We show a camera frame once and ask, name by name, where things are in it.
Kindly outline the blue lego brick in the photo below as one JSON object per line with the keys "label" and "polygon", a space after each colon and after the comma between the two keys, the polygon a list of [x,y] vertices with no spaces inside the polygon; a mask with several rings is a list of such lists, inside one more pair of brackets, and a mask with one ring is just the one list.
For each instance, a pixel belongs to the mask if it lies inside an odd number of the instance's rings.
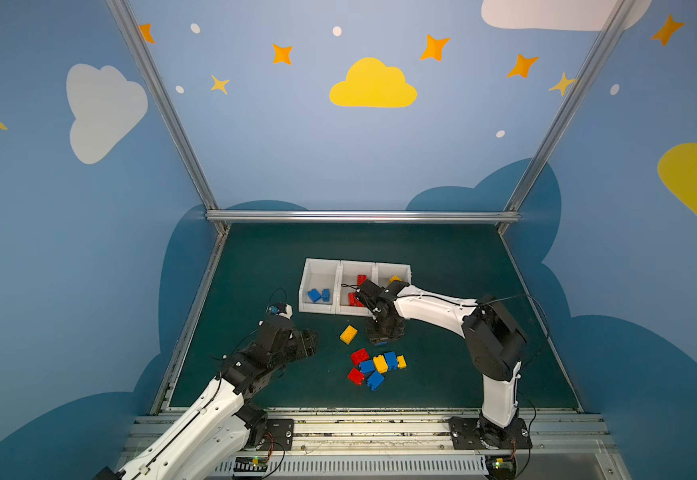
{"label": "blue lego brick", "polygon": [[375,371],[375,365],[372,360],[365,360],[358,364],[357,369],[362,375],[368,376]]}
{"label": "blue lego brick", "polygon": [[306,292],[306,296],[308,296],[308,299],[312,303],[330,303],[330,301],[332,301],[329,289],[317,290],[316,288],[312,288],[312,290]]}
{"label": "blue lego brick", "polygon": [[387,352],[384,354],[383,358],[389,370],[396,370],[398,368],[397,355],[394,352]]}
{"label": "blue lego brick", "polygon": [[366,378],[366,385],[369,387],[371,391],[375,391],[385,380],[385,377],[377,372],[374,371],[368,378]]}

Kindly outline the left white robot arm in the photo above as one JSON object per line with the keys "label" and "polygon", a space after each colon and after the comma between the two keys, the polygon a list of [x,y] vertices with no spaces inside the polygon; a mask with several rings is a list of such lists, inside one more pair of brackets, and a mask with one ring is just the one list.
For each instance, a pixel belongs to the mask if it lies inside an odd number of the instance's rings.
{"label": "left white robot arm", "polygon": [[266,309],[256,337],[222,359],[218,374],[188,410],[140,455],[96,479],[204,479],[230,455],[258,446],[268,414],[252,398],[286,365],[316,354],[314,330],[299,330],[285,303]]}

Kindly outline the red lego brick bottom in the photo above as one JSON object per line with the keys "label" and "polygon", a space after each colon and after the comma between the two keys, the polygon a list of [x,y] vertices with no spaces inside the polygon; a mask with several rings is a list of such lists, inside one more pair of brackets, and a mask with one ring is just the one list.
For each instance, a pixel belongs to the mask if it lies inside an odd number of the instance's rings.
{"label": "red lego brick bottom", "polygon": [[348,380],[355,385],[362,386],[365,382],[365,375],[357,368],[352,368],[348,373]]}

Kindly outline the long red lego brick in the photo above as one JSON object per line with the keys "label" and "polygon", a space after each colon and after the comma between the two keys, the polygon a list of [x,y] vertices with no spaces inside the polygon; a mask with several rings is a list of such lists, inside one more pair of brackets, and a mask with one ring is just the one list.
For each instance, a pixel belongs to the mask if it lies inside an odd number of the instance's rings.
{"label": "long red lego brick", "polygon": [[348,302],[350,306],[363,307],[363,304],[359,301],[355,292],[348,294]]}

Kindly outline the red square lego brick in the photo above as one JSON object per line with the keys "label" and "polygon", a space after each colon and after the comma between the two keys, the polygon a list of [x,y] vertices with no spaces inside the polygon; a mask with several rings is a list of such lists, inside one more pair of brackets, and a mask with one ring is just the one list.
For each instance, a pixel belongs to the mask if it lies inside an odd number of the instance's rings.
{"label": "red square lego brick", "polygon": [[358,367],[362,362],[370,360],[370,356],[365,348],[361,348],[350,355],[350,360],[355,367]]}

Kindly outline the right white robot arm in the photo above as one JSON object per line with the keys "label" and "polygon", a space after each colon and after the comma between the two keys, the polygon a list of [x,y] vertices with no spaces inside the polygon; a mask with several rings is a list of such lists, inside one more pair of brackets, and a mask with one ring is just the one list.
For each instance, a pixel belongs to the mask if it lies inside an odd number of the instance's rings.
{"label": "right white robot arm", "polygon": [[532,448],[517,401],[527,335],[501,300],[458,299],[404,281],[379,286],[369,280],[356,287],[355,297],[369,312],[367,336],[374,345],[398,340],[407,320],[441,327],[465,341],[472,363],[482,375],[483,401],[478,420],[451,420],[455,448]]}

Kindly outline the blue lego brick bottom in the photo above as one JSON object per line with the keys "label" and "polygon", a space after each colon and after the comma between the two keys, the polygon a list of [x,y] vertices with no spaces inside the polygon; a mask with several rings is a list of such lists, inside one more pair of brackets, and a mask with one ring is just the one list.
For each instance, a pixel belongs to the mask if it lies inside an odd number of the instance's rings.
{"label": "blue lego brick bottom", "polygon": [[366,378],[366,385],[369,387],[371,391],[375,391],[385,380],[385,377],[377,372],[374,371],[368,378]]}

